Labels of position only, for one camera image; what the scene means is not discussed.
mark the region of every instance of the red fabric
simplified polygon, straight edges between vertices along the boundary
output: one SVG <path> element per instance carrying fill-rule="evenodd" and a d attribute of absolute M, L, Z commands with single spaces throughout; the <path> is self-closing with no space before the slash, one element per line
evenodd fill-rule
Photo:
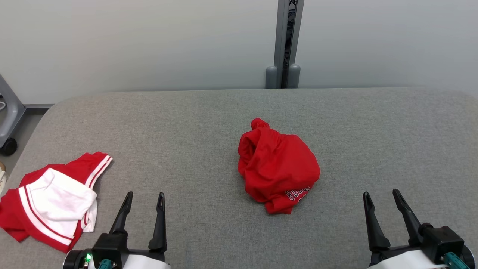
<path fill-rule="evenodd" d="M 265 203 L 269 214 L 292 213 L 319 180 L 320 167 L 309 147 L 296 135 L 280 134 L 257 118 L 242 135 L 238 171 L 246 192 Z"/>
<path fill-rule="evenodd" d="M 40 170 L 26 174 L 17 189 L 8 190 L 7 193 L 1 198 L 0 227 L 18 242 L 23 241 L 28 236 L 32 236 L 38 241 L 67 253 L 73 248 L 83 233 L 84 227 L 81 225 L 81 220 L 78 220 L 73 238 L 60 235 L 52 228 L 45 225 L 50 231 L 58 236 L 71 240 L 69 245 L 58 242 L 48 235 L 42 233 L 29 219 L 27 213 L 25 212 L 24 206 L 31 206 L 31 201 L 28 200 L 28 205 L 22 204 L 19 189 L 25 188 L 26 185 L 35 182 L 49 168 L 59 171 L 92 189 L 104 167 L 107 166 L 110 161 L 111 157 L 105 153 L 85 153 L 80 158 L 69 162 L 68 164 L 50 164 Z"/>

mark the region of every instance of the gray fabric surface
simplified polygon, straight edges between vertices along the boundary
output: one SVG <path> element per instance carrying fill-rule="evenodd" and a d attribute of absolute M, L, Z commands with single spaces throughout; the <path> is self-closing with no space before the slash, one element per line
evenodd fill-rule
<path fill-rule="evenodd" d="M 237 172 L 240 136 L 261 117 L 299 135 L 319 182 L 291 215 L 268 215 Z M 166 261 L 180 268 L 366 268 L 362 193 L 392 245 L 408 240 L 391 191 L 421 222 L 448 225 L 478 253 L 478 102 L 416 89 L 202 90 L 69 99 L 38 124 L 7 188 L 25 173 L 103 151 L 96 231 L 107 232 L 127 191 L 130 248 L 147 248 L 157 195 L 166 195 Z M 65 255 L 0 231 L 0 268 L 60 268 Z"/>

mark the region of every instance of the red and white shorts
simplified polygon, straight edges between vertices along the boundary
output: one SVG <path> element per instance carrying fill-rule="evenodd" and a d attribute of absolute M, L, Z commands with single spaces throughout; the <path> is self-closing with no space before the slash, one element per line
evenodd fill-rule
<path fill-rule="evenodd" d="M 105 153 L 85 153 L 70 163 L 26 174 L 0 201 L 0 227 L 18 242 L 32 236 L 68 252 L 82 232 L 95 227 L 93 186 L 111 161 Z"/>

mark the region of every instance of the caster wheel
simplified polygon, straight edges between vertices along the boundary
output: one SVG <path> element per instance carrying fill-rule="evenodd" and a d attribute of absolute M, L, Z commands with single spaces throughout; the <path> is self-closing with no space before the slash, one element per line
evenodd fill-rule
<path fill-rule="evenodd" d="M 5 141 L 5 144 L 3 144 L 2 147 L 0 147 L 0 154 L 5 156 L 10 156 L 13 153 L 15 153 L 15 151 L 17 151 L 17 148 L 18 148 L 17 141 L 15 141 L 15 139 L 13 138 L 9 138 L 7 139 L 7 141 Z"/>

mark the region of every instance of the garment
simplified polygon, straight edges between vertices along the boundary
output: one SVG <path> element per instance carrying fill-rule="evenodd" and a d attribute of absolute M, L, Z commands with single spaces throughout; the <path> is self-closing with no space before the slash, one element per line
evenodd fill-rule
<path fill-rule="evenodd" d="M 68 252 L 82 232 L 92 232 L 98 212 L 93 186 L 112 158 L 86 153 L 67 164 L 26 174 L 0 201 L 0 227 L 18 242 L 29 235 Z"/>
<path fill-rule="evenodd" d="M 296 135 L 280 134 L 257 118 L 242 135 L 238 171 L 246 192 L 265 203 L 268 213 L 290 214 L 319 180 L 320 167 L 309 147 Z"/>

